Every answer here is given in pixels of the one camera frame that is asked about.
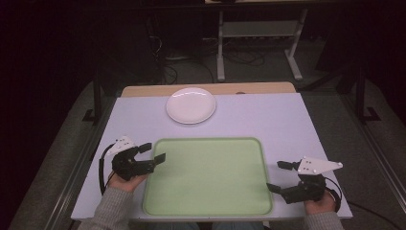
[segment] table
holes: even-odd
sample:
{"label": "table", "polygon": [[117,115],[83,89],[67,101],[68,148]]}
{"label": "table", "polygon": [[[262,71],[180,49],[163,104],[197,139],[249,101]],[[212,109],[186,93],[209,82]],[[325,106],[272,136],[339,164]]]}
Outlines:
{"label": "table", "polygon": [[[173,92],[185,87],[201,87],[212,92],[217,108],[207,121],[196,125],[174,122],[165,111],[165,104]],[[272,183],[283,188],[294,186],[299,178],[296,172],[281,170],[279,160],[299,161],[308,156],[327,159],[305,109],[301,95],[295,93],[289,82],[233,83],[197,85],[156,85],[127,87],[113,108],[101,138],[94,161],[87,174],[72,219],[92,218],[102,196],[98,181],[98,159],[103,150],[115,139],[128,135],[137,144],[155,143],[162,138],[184,137],[255,137],[262,143],[265,163]],[[147,152],[137,155],[137,160],[148,160]],[[111,168],[105,158],[104,176]],[[324,174],[336,181],[333,172]],[[286,204],[281,196],[273,195],[270,214],[252,217],[156,217],[147,215],[142,208],[146,185],[141,184],[135,193],[131,218],[141,221],[223,221],[223,220],[281,220],[297,219],[305,215],[303,204]],[[341,218],[352,217],[343,197]]]}

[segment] light green tray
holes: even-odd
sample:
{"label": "light green tray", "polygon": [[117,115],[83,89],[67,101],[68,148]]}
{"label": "light green tray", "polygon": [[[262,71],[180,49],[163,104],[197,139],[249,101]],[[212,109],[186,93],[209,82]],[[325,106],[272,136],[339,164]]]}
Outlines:
{"label": "light green tray", "polygon": [[262,148],[255,138],[162,139],[167,160],[147,180],[153,216],[257,216],[271,212]]}

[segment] cable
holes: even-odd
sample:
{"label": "cable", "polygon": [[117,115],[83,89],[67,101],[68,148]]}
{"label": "cable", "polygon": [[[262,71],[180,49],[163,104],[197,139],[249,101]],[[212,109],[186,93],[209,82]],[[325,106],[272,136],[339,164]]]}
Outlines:
{"label": "cable", "polygon": [[183,59],[183,60],[173,60],[173,61],[170,61],[168,63],[168,65],[166,65],[165,67],[168,67],[168,68],[172,69],[173,71],[175,71],[174,68],[170,67],[170,65],[176,65],[176,64],[181,64],[181,63],[195,63],[195,64],[203,66],[205,69],[207,69],[209,71],[209,74],[212,79],[212,83],[214,83],[214,75],[212,73],[212,70],[207,65],[202,63],[202,61],[200,61],[197,57]]}
{"label": "cable", "polygon": [[253,43],[258,43],[260,40],[256,39],[254,40],[254,42],[248,42],[246,39],[243,40],[243,42],[245,43],[245,45],[248,47],[249,51],[245,52],[246,54],[252,56],[252,58],[250,59],[244,59],[242,57],[240,57],[239,55],[234,55],[232,53],[227,53],[224,52],[223,56],[225,58],[227,58],[229,61],[233,62],[233,63],[237,63],[237,64],[246,64],[246,65],[250,65],[250,66],[262,66],[265,63],[265,57],[266,55],[275,47],[277,47],[282,41],[283,39],[280,38],[278,40],[276,40],[275,44],[272,47],[268,48],[268,51],[261,53],[261,52],[256,52],[256,48],[254,48],[252,45]]}
{"label": "cable", "polygon": [[105,191],[105,185],[104,185],[104,157],[105,154],[108,152],[108,150],[110,150],[112,147],[114,146],[114,144],[111,144],[110,146],[108,146],[104,152],[101,155],[101,158],[99,159],[99,186],[101,188],[101,194],[104,194]]}
{"label": "cable", "polygon": [[[338,184],[335,183],[334,181],[332,181],[330,178],[325,177],[325,179],[331,181],[331,182],[337,187],[338,191],[340,192],[340,198],[343,198],[343,192],[341,191],[341,189],[340,189],[340,187],[338,186]],[[383,217],[382,215],[380,215],[380,214],[374,212],[373,210],[368,209],[368,208],[365,208],[365,207],[363,207],[363,206],[361,206],[361,205],[359,205],[359,204],[356,204],[356,203],[354,203],[354,202],[352,202],[352,201],[349,201],[349,200],[347,200],[347,203],[350,204],[350,205],[353,205],[353,206],[355,206],[355,207],[358,207],[358,208],[360,208],[360,209],[363,209],[364,211],[367,211],[367,212],[369,212],[369,213],[371,213],[371,214],[374,214],[374,215],[376,215],[377,217],[379,217],[379,218],[381,218],[381,219],[384,219],[384,220],[386,220],[387,222],[389,222],[391,225],[394,226],[394,228],[401,230],[401,228],[400,228],[399,226],[397,226],[394,222],[392,222],[390,219]]]}
{"label": "cable", "polygon": [[335,187],[337,187],[338,192],[340,192],[340,199],[342,199],[342,198],[343,198],[343,191],[341,191],[341,188],[338,186],[338,184],[335,183],[334,181],[332,181],[332,180],[331,180],[330,178],[328,178],[328,177],[325,177],[325,179],[331,181],[331,182],[335,185]]}
{"label": "cable", "polygon": [[[172,67],[170,67],[170,66],[168,66],[168,65],[165,65],[164,68],[169,68],[169,69],[172,70],[173,73],[174,73],[174,75],[171,75],[167,70],[165,70],[165,73],[164,73],[164,84],[174,84],[174,83],[177,83],[177,77],[178,77],[177,71],[176,71],[174,68],[172,68]],[[168,80],[167,80],[167,75],[170,76],[170,77],[173,77],[173,80],[172,80],[171,82],[168,82]]]}
{"label": "cable", "polygon": [[152,38],[153,40],[158,40],[158,41],[159,41],[159,46],[158,46],[158,48],[156,49],[156,51],[152,51],[152,54],[155,56],[155,59],[158,61],[158,59],[159,59],[159,52],[161,51],[162,45],[163,45],[162,40],[161,40],[161,38],[159,38],[158,36],[150,36],[149,38]]}
{"label": "cable", "polygon": [[353,206],[355,206],[355,207],[357,207],[357,208],[360,208],[360,209],[362,209],[362,210],[364,210],[364,211],[367,211],[367,212],[369,212],[369,213],[371,213],[371,214],[374,214],[374,215],[376,215],[377,217],[379,217],[379,218],[381,218],[381,219],[384,219],[385,221],[387,221],[388,223],[390,223],[395,229],[402,230],[402,229],[401,229],[397,224],[395,224],[393,221],[391,221],[391,220],[388,219],[388,218],[383,217],[382,215],[380,215],[380,214],[374,212],[374,211],[371,210],[371,209],[365,208],[365,207],[363,207],[363,206],[361,206],[361,205],[359,205],[359,204],[356,204],[356,203],[354,203],[354,202],[352,202],[352,201],[349,201],[349,200],[347,200],[347,203],[350,204],[350,205],[353,205]]}
{"label": "cable", "polygon": [[108,182],[110,182],[110,180],[111,180],[111,178],[113,177],[114,174],[115,174],[115,172],[113,171],[113,173],[111,173],[111,175],[108,176],[107,182],[105,182],[105,185],[104,185],[104,190],[107,189]]}

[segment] white plate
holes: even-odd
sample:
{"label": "white plate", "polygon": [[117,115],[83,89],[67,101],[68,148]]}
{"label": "white plate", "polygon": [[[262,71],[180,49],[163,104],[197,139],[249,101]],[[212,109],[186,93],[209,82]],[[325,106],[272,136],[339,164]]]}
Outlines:
{"label": "white plate", "polygon": [[201,88],[184,88],[174,93],[167,102],[167,113],[178,123],[196,124],[212,116],[214,96]]}

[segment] floor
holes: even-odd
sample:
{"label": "floor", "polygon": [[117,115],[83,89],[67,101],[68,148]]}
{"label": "floor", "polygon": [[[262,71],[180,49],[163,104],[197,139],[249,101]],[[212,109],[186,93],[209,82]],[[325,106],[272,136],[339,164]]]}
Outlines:
{"label": "floor", "polygon": [[[283,53],[290,42],[289,39],[259,38],[228,41],[226,82],[291,81],[300,88],[327,74],[314,70],[324,41],[301,41],[295,57],[304,80],[293,80]],[[178,84],[215,81],[215,44],[215,39],[206,39],[198,52],[182,55],[188,58],[167,61],[163,81]],[[361,125],[353,113],[354,93],[337,94],[334,87],[338,80],[340,78],[311,92],[303,92],[302,96],[327,157],[345,165],[336,176],[347,199],[353,203],[350,206],[353,218],[343,219],[343,225],[346,229],[406,229],[404,200],[403,204],[399,202],[401,197],[397,195],[404,194],[404,188],[397,187],[395,193],[396,187],[389,178],[391,175],[392,181],[406,184],[406,169],[402,166],[402,162],[406,162],[406,128],[387,106],[379,89],[369,81],[365,103],[374,108],[381,121]],[[93,106],[93,88],[89,84],[83,89],[14,217],[11,229],[78,227],[79,222],[70,220],[70,213],[90,166],[89,157],[98,144],[114,101],[114,98],[102,97],[103,115],[93,126],[91,122],[82,121],[84,113]],[[390,165],[389,169],[382,166],[385,162]],[[144,227],[143,223],[133,224]],[[302,229],[302,221],[271,222],[270,227]]]}

